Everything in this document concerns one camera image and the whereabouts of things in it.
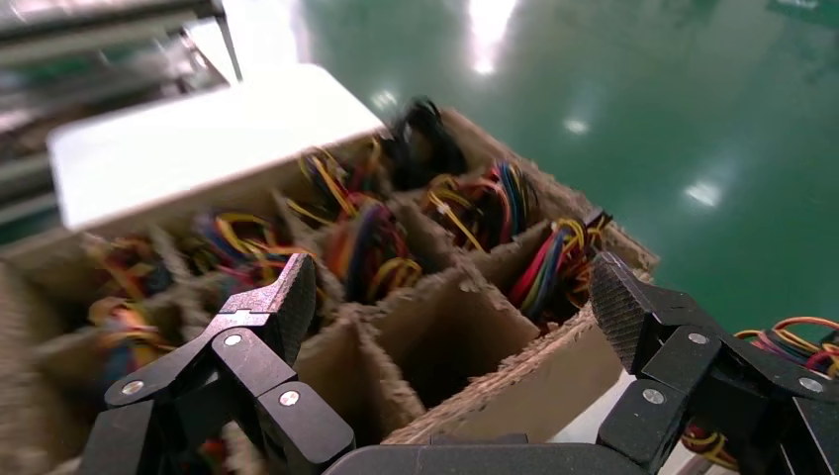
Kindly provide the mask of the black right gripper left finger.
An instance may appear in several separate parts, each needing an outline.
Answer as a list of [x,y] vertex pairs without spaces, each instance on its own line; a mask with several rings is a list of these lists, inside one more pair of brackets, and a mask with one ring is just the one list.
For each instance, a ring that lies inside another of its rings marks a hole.
[[352,428],[294,370],[316,309],[313,259],[230,296],[196,337],[115,382],[78,470],[179,474],[187,454],[236,423],[273,474],[322,474],[355,447]]

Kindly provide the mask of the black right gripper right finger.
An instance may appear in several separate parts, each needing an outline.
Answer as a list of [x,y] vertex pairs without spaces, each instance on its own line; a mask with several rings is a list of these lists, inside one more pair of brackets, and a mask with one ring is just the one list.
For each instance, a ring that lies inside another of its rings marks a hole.
[[593,261],[590,303],[634,381],[598,443],[641,472],[697,423],[732,443],[743,474],[834,474],[838,385],[726,332],[688,294],[639,280],[616,255]]

